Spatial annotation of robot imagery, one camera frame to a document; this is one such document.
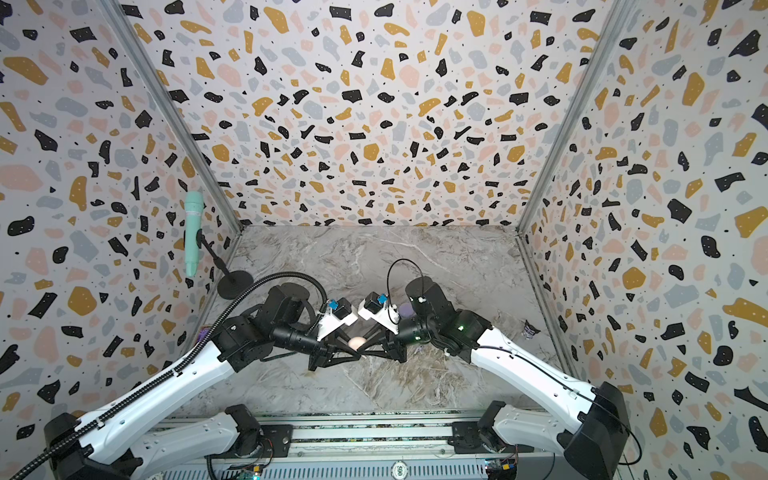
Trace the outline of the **pink earbud charging case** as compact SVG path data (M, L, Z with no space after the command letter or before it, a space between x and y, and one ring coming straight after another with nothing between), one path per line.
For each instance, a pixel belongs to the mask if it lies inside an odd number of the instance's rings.
M348 346L357 351L360 347L362 347L366 343L366 339L364 337L358 336L358 337L352 337L348 341Z

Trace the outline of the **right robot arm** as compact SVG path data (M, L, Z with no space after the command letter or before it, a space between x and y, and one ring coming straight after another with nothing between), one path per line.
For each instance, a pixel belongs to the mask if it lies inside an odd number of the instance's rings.
M412 315L377 293L354 310L360 319L380 326L386 357L396 357L411 344L429 343L493 373L544 410L525 420L505 403L489 406L478 424L488 448L535 446L562 456L586 479L613 478L632 435L623 394L615 385L594 386L541 361L489 320L455 308L428 276L412 280L405 292Z

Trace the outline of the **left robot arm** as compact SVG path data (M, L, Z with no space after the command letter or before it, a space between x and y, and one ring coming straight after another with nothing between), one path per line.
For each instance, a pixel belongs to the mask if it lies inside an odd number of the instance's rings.
M301 353L313 369L356 361L337 331L354 323L346 299L326 299L320 311L308 291L285 283L267 300L215 322L181 359L117 400L81 417L65 413L45 427L46 457L57 479L144 479L190 459L230 454L273 454L277 446L250 410L234 405L210 420L151 434L151 429L197 394L275 348Z

